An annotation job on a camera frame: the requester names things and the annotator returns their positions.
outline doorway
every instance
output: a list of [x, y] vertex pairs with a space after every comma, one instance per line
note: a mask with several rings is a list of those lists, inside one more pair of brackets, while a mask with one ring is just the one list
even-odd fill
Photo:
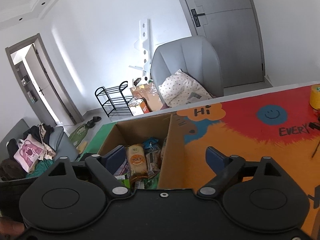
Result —
[[203, 35], [219, 56], [223, 85], [264, 81], [260, 28], [252, 0], [180, 0], [191, 34]]
[[17, 82], [41, 122], [52, 127], [83, 122], [55, 72], [39, 33], [6, 48], [6, 52]]

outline open cardboard box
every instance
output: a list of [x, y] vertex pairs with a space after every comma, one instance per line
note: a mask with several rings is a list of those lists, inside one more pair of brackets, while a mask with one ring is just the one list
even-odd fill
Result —
[[184, 138], [171, 114], [161, 114], [117, 123], [102, 144], [98, 154], [107, 154], [118, 145], [143, 143], [149, 137], [162, 145], [167, 137], [158, 189], [184, 188]]

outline orange cloud shape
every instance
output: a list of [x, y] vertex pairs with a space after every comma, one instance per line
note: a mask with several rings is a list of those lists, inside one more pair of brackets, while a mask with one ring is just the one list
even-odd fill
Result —
[[208, 106], [199, 106], [195, 108], [177, 111], [177, 115], [187, 116], [192, 121], [202, 121], [209, 119], [211, 121], [220, 120], [226, 116], [226, 112], [222, 109], [222, 104], [217, 103]]

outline beige slipper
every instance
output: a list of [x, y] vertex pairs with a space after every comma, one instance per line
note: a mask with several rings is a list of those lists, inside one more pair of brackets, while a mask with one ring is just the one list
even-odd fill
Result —
[[86, 141], [84, 141], [84, 142], [81, 142], [81, 143], [78, 145], [77, 150], [78, 150], [78, 153], [79, 153], [79, 154], [83, 153], [83, 151], [84, 151], [85, 147], [87, 146], [87, 144], [88, 144], [88, 143], [87, 143]]

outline human hand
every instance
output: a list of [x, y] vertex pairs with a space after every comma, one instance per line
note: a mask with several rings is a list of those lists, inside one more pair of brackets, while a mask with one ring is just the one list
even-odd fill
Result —
[[19, 236], [24, 231], [24, 224], [11, 220], [10, 218], [0, 217], [0, 234]]

